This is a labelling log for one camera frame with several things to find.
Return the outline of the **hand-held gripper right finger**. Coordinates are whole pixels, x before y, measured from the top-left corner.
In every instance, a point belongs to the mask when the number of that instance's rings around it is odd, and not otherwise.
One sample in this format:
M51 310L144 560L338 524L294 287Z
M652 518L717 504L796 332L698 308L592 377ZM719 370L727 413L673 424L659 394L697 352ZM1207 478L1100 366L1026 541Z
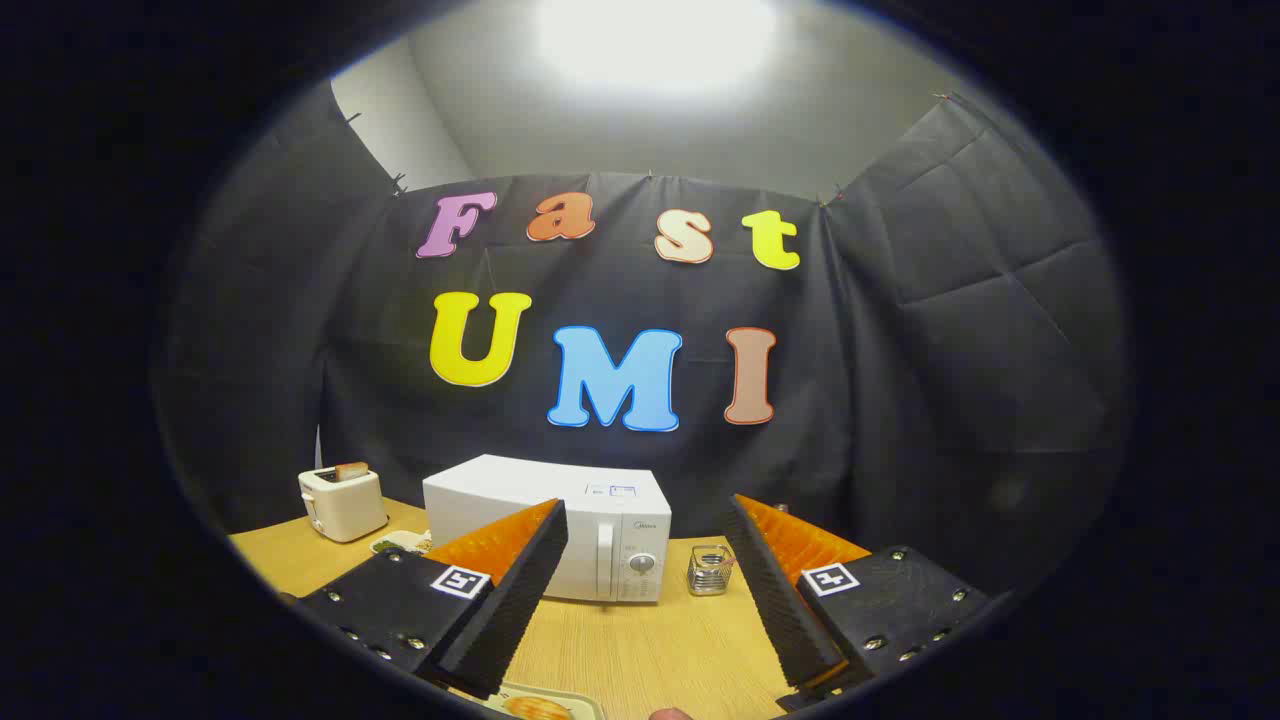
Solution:
M915 548L869 551L744 495L724 537L791 688L788 712L883 685L991 615L984 591Z

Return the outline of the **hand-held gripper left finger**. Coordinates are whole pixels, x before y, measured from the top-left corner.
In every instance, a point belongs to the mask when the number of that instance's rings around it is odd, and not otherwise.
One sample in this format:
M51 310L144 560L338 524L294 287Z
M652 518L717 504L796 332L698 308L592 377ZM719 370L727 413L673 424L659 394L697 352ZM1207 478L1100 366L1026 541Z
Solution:
M568 542L561 498L430 553L375 553L297 600L311 626L425 682L479 698L500 683Z

